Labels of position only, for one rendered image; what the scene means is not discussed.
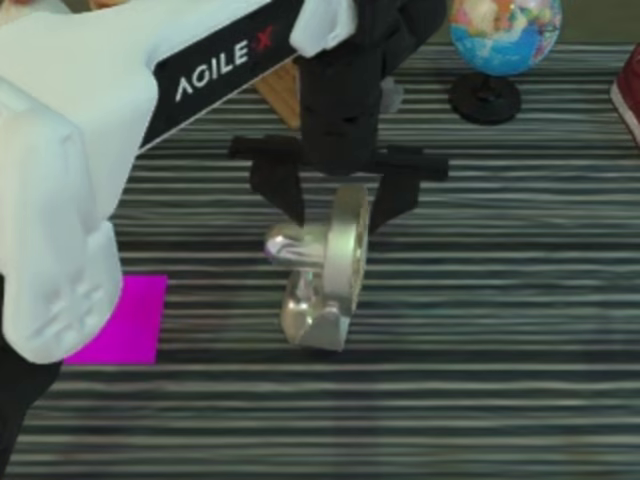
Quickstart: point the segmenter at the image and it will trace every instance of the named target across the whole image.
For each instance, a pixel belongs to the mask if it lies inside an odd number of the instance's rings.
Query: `black globe base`
[[[449,104],[467,122],[501,125],[518,115],[522,99],[516,84],[507,78],[469,73],[451,86]]]

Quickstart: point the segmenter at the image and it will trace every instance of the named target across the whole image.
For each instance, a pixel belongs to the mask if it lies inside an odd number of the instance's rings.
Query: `magenta sticky note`
[[[154,364],[167,284],[166,275],[125,275],[120,300],[107,324],[65,364]]]

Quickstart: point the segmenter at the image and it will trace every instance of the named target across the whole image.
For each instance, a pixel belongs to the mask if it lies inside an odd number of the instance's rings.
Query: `blue globe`
[[[451,39],[474,69],[494,77],[525,72],[552,49],[560,0],[454,0]]]

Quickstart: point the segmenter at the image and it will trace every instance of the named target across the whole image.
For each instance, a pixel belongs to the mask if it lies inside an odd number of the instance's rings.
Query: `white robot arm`
[[[2,25],[2,326],[20,355],[59,361],[108,320],[122,276],[109,218],[136,156],[294,56],[291,43],[314,55],[346,39],[351,2],[130,0]]]

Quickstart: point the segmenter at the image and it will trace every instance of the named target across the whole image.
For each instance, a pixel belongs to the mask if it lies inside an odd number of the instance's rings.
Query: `striped tablecloth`
[[[288,274],[261,254],[282,217],[225,156],[286,133],[257,93],[144,155],[115,223],[128,272],[171,278],[159,364],[66,368],[7,479],[637,480],[640,152],[608,98],[630,50],[559,46],[498,128],[449,110],[450,47],[407,62],[381,141],[449,155],[451,180],[372,240],[330,361],[283,340]],[[305,181],[321,218],[336,185]]]

